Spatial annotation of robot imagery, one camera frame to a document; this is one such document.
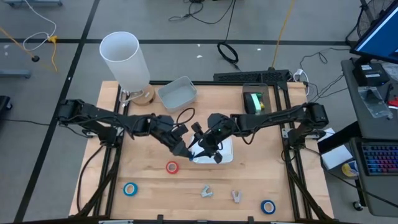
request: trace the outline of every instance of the blue tape roll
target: blue tape roll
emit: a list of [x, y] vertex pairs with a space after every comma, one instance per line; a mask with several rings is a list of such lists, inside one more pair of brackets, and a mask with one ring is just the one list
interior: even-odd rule
[[[272, 205], [272, 209], [271, 210], [267, 210], [266, 209], [266, 205]], [[262, 212], [264, 212], [267, 215], [274, 214], [274, 212], [276, 210], [275, 203], [273, 201], [271, 201], [271, 200], [263, 200], [261, 202], [261, 210], [262, 210]]]
[[[130, 187], [130, 186], [132, 186], [132, 192], [131, 193], [127, 192], [127, 188]], [[123, 187], [123, 192], [124, 192], [125, 196], [132, 197], [132, 196], [134, 196], [137, 193], [137, 190], [138, 190], [138, 186], [137, 186], [137, 184], [135, 184], [133, 182], [128, 182]]]

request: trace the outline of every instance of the gray floor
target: gray floor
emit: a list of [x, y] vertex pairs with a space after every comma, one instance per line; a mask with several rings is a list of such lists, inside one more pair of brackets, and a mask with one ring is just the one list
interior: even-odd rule
[[[238, 0], [229, 38], [276, 40], [289, 3], [289, 0]], [[93, 0], [68, 0], [64, 1], [63, 7], [45, 6], [36, 7], [36, 10], [57, 23], [56, 34], [60, 38], [78, 39], [81, 37], [92, 4]], [[213, 21], [224, 12], [228, 4], [227, 0], [207, 0], [198, 17]], [[167, 21], [171, 16], [184, 15], [187, 7], [188, 4], [180, 0], [101, 0], [88, 38], [101, 39], [117, 30], [132, 32], [140, 39], [224, 38], [227, 18], [216, 25], [201, 24], [193, 19], [174, 23]], [[359, 1], [354, 0], [297, 1], [282, 39], [342, 41], [356, 22], [358, 7]], [[11, 9], [5, 4], [0, 4], [0, 26], [17, 38], [25, 38], [42, 30], [52, 30], [51, 24], [34, 15], [28, 8]], [[98, 47], [98, 44], [84, 46], [68, 98], [81, 98], [95, 104], [101, 82], [114, 79], [100, 58]], [[239, 53], [239, 66], [243, 71], [266, 70], [272, 63], [274, 45], [233, 47]], [[294, 72], [304, 55], [328, 47], [330, 46], [282, 45], [275, 67], [287, 68]], [[0, 44], [0, 68], [24, 68], [33, 71], [31, 79], [0, 80], [0, 95], [9, 95], [14, 104], [8, 118], [50, 122], [77, 44], [58, 44], [57, 48], [55, 60], [60, 72], [53, 73], [39, 63], [32, 63], [16, 45]], [[214, 73], [235, 71], [229, 63], [222, 60], [215, 45], [144, 44], [142, 51], [153, 80], [173, 80], [183, 75], [192, 80], [212, 80]], [[52, 44], [43, 45], [35, 54], [41, 57], [41, 62], [50, 65]], [[310, 81], [320, 88], [339, 76], [340, 61], [351, 57], [348, 51], [331, 50], [327, 51], [325, 56], [329, 61], [326, 65], [317, 57], [306, 58], [303, 63]], [[330, 92], [344, 87], [346, 84], [342, 79]], [[355, 121], [347, 91], [320, 99], [318, 102], [326, 106], [330, 126], [334, 130], [337, 131]], [[13, 221], [46, 131], [46, 126], [11, 122], [2, 124], [0, 223]], [[25, 221], [62, 218], [68, 215], [85, 144], [85, 139], [67, 129], [57, 128]], [[326, 175], [326, 180], [336, 218], [346, 222], [397, 223], [396, 218], [374, 217], [366, 209], [356, 212], [351, 206], [351, 202], [358, 199], [356, 190], [329, 175]]]

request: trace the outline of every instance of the desk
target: desk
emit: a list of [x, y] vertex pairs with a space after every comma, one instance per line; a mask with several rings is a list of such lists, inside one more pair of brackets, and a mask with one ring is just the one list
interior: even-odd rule
[[[196, 85], [198, 98], [191, 106], [196, 115], [187, 124], [198, 121], [205, 130], [207, 117], [211, 113], [242, 113], [242, 86], [201, 86]], [[97, 106], [113, 110], [118, 90], [117, 82], [103, 82]], [[271, 110], [276, 111], [275, 95], [269, 88]], [[305, 90], [301, 83], [289, 83], [292, 106], [305, 102]], [[174, 120], [180, 111], [172, 114]], [[159, 98], [149, 106], [129, 105], [129, 114], [168, 114]], [[187, 119], [189, 113], [181, 117]], [[188, 145], [192, 130], [184, 135]], [[88, 141], [83, 164], [97, 150], [97, 139]], [[307, 141], [307, 147], [316, 149], [315, 141]], [[242, 139], [233, 137], [234, 160], [225, 165], [198, 165], [186, 158], [175, 157], [169, 150], [152, 137], [124, 138], [118, 178], [114, 191], [112, 219], [154, 220], [163, 214], [165, 220], [247, 220], [255, 221], [294, 221], [292, 202], [285, 164], [280, 158], [282, 140], [279, 126], [260, 130], [254, 142], [247, 146]], [[319, 156], [301, 151], [307, 189], [326, 214], [333, 217], [325, 176], [320, 166]], [[83, 206], [93, 195], [100, 179], [104, 151], [101, 151], [88, 165], [81, 185], [80, 204]], [[165, 171], [168, 161], [179, 163], [178, 174], [170, 175]], [[138, 193], [134, 197], [123, 194], [126, 182], [135, 182]], [[214, 192], [212, 198], [202, 198], [200, 192], [208, 184]], [[242, 201], [233, 202], [231, 191], [241, 190]], [[108, 197], [103, 194], [102, 201]], [[265, 199], [273, 200], [276, 212], [265, 215], [260, 203]], [[101, 204], [100, 214], [105, 211]], [[73, 198], [70, 214], [76, 214], [76, 194]]]
[[[351, 60], [344, 60], [341, 62], [343, 69], [343, 75], [346, 78], [349, 95], [353, 102], [357, 121], [348, 125], [341, 131], [338, 131], [332, 137], [321, 141], [318, 144], [321, 153], [327, 152], [340, 146], [344, 143], [349, 142], [350, 148], [353, 151], [353, 155], [359, 158], [359, 152], [354, 142], [354, 138], [363, 139], [381, 139], [381, 140], [398, 140], [398, 116], [397, 111], [392, 110], [394, 117], [388, 120], [386, 117], [373, 118], [367, 107], [363, 103], [359, 93], [358, 84], [353, 75], [354, 65]], [[387, 88], [390, 83], [397, 83], [391, 78], [391, 80], [383, 86], [379, 86], [377, 89], [380, 95], [384, 97], [387, 93]], [[391, 91], [391, 97], [398, 95], [398, 90]], [[365, 171], [362, 170], [362, 162], [357, 159], [359, 168], [359, 181], [356, 181], [358, 187], [367, 190], [377, 196], [390, 200], [393, 203], [398, 203], [398, 194], [396, 194], [396, 186], [398, 185], [397, 176], [366, 176]], [[397, 217], [397, 208], [390, 206], [378, 199], [370, 197], [366, 194], [358, 192], [359, 200], [363, 206], [368, 206], [369, 211], [373, 215]]]

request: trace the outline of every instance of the keyboard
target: keyboard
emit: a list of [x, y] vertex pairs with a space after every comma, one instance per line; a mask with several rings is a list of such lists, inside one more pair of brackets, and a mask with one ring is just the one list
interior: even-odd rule
[[214, 81], [219, 82], [253, 82], [253, 83], [277, 83], [286, 82], [289, 77], [288, 70], [269, 70], [258, 72], [233, 72], [216, 73], [213, 75]]
[[361, 149], [367, 175], [398, 175], [398, 142], [363, 142]]

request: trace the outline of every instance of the tape roll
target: tape roll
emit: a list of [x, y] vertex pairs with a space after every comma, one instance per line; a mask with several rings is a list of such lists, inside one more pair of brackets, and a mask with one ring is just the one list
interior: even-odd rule
[[166, 171], [169, 174], [176, 174], [178, 172], [178, 164], [174, 161], [170, 161], [166, 164]]
[[[127, 191], [127, 188], [129, 188], [130, 186], [132, 187], [132, 191], [131, 191], [131, 192], [128, 192], [128, 191]], [[138, 186], [137, 186], [137, 184], [135, 184], [135, 183], [133, 183], [133, 182], [128, 182], [128, 183], [126, 183], [125, 186], [123, 187], [123, 192], [124, 192], [125, 196], [130, 196], [130, 197], [132, 197], [132, 196], [134, 196], [134, 195], [137, 193], [137, 191], [138, 191]]]
[[[267, 210], [267, 208], [266, 208], [267, 205], [271, 205], [271, 209], [270, 210]], [[263, 200], [261, 202], [261, 210], [262, 210], [262, 212], [264, 212], [267, 215], [274, 214], [274, 212], [276, 210], [275, 203], [273, 201], [271, 201], [271, 200]]]

